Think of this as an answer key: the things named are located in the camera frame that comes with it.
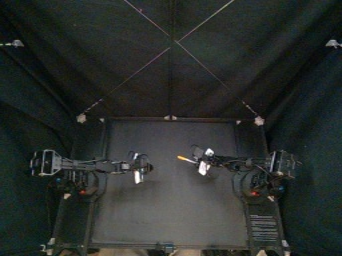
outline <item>wire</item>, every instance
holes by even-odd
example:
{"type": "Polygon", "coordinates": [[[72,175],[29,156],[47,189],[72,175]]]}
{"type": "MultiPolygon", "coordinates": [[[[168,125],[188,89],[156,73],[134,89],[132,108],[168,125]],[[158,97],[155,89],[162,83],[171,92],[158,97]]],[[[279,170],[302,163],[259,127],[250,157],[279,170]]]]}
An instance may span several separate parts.
{"type": "Polygon", "coordinates": [[[267,172],[267,170],[264,168],[262,168],[258,164],[252,164],[256,168],[259,168],[271,178],[272,175],[267,172]]]}
{"type": "MultiPolygon", "coordinates": [[[[218,82],[222,84],[222,86],[230,90],[230,87],[226,85],[226,83],[220,80],[220,78],[214,74],[214,72],[206,67],[206,65],[200,62],[200,60],[194,56],[194,54],[186,49],[186,47],[179,43],[179,41],[175,41],[175,43],[179,45],[179,47],[186,51],[186,53],[191,56],[191,58],[198,62],[198,64],[202,66],[202,68],[206,69],[206,71],[211,74],[211,76],[218,80],[218,82]]],[[[251,106],[246,103],[246,101],[238,97],[238,96],[234,96],[235,99],[238,99],[243,106],[251,111],[251,113],[255,115],[255,116],[259,116],[258,112],[251,108],[251,106]]]]}
{"type": "Polygon", "coordinates": [[[130,1],[127,1],[127,0],[123,0],[134,9],[135,9],[135,11],[151,22],[151,24],[167,35],[167,36],[170,36],[168,35],[168,33],[163,30],[163,28],[143,14],[143,10],[140,9],[138,9],[134,5],[132,5],[132,3],[130,2],[130,1]]]}
{"type": "Polygon", "coordinates": [[[214,12],[214,14],[211,14],[210,15],[210,17],[178,40],[179,42],[182,41],[182,40],[184,40],[196,30],[198,30],[198,28],[199,27],[202,27],[202,25],[204,24],[204,23],[207,23],[208,22],[208,20],[211,19],[211,18],[214,18],[222,11],[223,11],[223,9],[226,9],[226,7],[228,7],[228,5],[234,2],[235,0],[231,0],[227,4],[224,4],[223,5],[223,7],[220,7],[220,9],[216,11],[216,12],[214,12]]]}
{"type": "Polygon", "coordinates": [[[101,103],[104,101],[104,99],[159,59],[159,57],[170,50],[170,47],[166,48],[146,64],[142,68],[139,68],[138,71],[134,72],[134,74],[124,79],[124,81],[114,87],[114,89],[97,100],[95,101],[95,103],[87,108],[84,109],[84,111],[81,112],[81,114],[85,114],[87,112],[91,111],[91,109],[99,105],[99,103],[101,103]]]}

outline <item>metal frame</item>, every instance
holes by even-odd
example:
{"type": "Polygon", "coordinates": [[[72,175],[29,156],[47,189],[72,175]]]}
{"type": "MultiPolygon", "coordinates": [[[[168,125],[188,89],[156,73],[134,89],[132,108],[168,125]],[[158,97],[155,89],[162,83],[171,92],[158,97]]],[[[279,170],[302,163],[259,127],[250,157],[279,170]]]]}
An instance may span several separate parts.
{"type": "MultiPolygon", "coordinates": [[[[188,121],[188,122],[227,122],[224,119],[184,119],[184,120],[178,120],[178,121],[188,121]]],[[[240,147],[243,144],[243,137],[240,136],[240,132],[246,131],[239,131],[240,125],[235,125],[235,145],[236,145],[236,154],[239,156],[243,156],[243,152],[240,152],[240,147]]],[[[264,133],[263,133],[263,128],[256,127],[252,122],[247,124],[247,126],[252,127],[255,129],[256,133],[252,134],[251,136],[260,136],[258,141],[260,142],[259,149],[263,151],[260,152],[263,155],[267,155],[267,147],[266,147],[266,139],[264,139],[264,133]]],[[[105,151],[105,144],[107,144],[107,139],[108,138],[108,128],[107,125],[104,125],[103,130],[101,130],[101,146],[103,150],[105,151]]],[[[171,252],[175,249],[198,249],[198,250],[238,250],[238,251],[250,251],[251,256],[256,256],[260,250],[268,250],[274,251],[279,256],[285,256],[285,247],[283,247],[283,227],[282,227],[282,221],[280,221],[280,214],[279,214],[279,208],[278,208],[278,203],[276,202],[270,202],[267,199],[263,201],[258,202],[247,202],[242,200],[243,204],[243,210],[244,210],[244,217],[246,217],[246,229],[247,229],[247,236],[248,236],[248,241],[246,241],[246,246],[230,246],[230,245],[218,245],[215,247],[212,246],[191,246],[191,245],[178,245],[172,243],[164,243],[164,244],[132,244],[132,243],[120,243],[120,244],[105,244],[105,243],[92,243],[91,242],[91,234],[92,234],[92,227],[93,227],[93,215],[95,215],[95,209],[96,209],[96,202],[101,194],[104,193],[104,187],[101,186],[101,189],[99,189],[99,194],[92,196],[87,201],[83,203],[88,204],[88,213],[87,213],[87,218],[84,219],[85,223],[85,231],[83,234],[83,239],[81,243],[72,244],[72,243],[65,243],[59,239],[59,233],[60,233],[60,228],[63,224],[63,219],[64,219],[64,214],[65,214],[65,207],[67,203],[65,200],[61,200],[60,202],[60,208],[59,208],[59,214],[57,214],[57,220],[56,220],[56,225],[55,225],[55,231],[53,231],[53,238],[55,238],[55,245],[53,245],[53,255],[59,255],[63,249],[75,249],[79,253],[79,255],[85,256],[87,255],[87,250],[88,248],[135,248],[135,249],[146,249],[146,250],[162,250],[166,253],[171,252]],[[264,216],[271,216],[271,221],[274,221],[275,226],[274,228],[276,229],[276,235],[274,241],[256,241],[255,239],[255,230],[254,230],[254,217],[251,215],[260,215],[260,217],[264,216]]]]}

